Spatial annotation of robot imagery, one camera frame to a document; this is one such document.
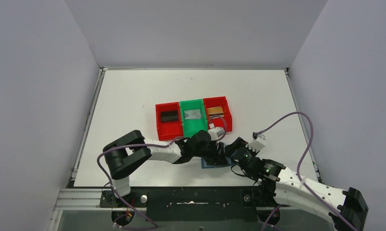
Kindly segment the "teal card holder wallet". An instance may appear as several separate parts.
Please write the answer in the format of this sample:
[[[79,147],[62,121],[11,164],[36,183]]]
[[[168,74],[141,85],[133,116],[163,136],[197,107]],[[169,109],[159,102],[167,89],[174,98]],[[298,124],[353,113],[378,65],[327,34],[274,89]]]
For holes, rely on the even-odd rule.
[[[233,165],[230,158],[225,156],[225,143],[219,142],[215,146],[215,154],[201,158],[201,168],[221,168]]]

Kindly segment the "red plastic bin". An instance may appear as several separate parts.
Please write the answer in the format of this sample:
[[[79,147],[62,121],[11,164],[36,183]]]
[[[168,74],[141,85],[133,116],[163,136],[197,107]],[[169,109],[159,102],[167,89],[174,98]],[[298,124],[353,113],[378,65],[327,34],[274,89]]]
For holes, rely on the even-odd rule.
[[[208,126],[226,128],[227,132],[233,130],[233,119],[225,96],[203,98],[204,108],[208,119]]]
[[[163,111],[177,110],[179,120],[176,122],[162,123],[160,120],[160,113]],[[155,105],[156,112],[156,127],[157,134],[160,141],[169,141],[176,137],[183,136],[183,126],[181,121],[179,102],[161,103]]]

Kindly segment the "green plastic bin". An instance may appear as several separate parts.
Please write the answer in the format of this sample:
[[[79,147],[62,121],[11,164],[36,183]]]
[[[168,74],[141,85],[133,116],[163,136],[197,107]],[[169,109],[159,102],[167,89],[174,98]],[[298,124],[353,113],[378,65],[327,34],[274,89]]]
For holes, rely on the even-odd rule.
[[[184,137],[192,137],[200,130],[205,130],[205,131],[208,130],[208,120],[207,120],[207,115],[204,108],[203,99],[180,101],[179,106],[180,106]],[[185,110],[192,110],[192,109],[200,109],[202,118],[197,120],[184,120],[183,112]]]

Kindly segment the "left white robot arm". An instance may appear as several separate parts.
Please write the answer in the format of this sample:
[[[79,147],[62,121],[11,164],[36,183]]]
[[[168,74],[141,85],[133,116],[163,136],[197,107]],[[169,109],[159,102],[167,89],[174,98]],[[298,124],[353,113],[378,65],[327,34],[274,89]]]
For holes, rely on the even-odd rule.
[[[221,138],[225,130],[215,127],[200,130],[192,137],[176,137],[170,142],[146,140],[140,130],[133,130],[103,148],[102,156],[109,169],[110,185],[116,197],[130,194],[129,176],[146,161],[184,164],[194,157],[202,167],[226,167],[231,160],[225,156]]]

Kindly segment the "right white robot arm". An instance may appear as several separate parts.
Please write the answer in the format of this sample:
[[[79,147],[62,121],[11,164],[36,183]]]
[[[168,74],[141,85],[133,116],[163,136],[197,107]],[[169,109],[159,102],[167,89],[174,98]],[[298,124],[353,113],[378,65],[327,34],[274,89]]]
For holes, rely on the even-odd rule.
[[[246,142],[237,138],[224,151],[246,177],[258,184],[262,199],[314,214],[333,224],[338,231],[364,229],[369,208],[359,190],[327,186],[279,162],[260,159],[256,155],[261,149],[262,143],[258,140]]]

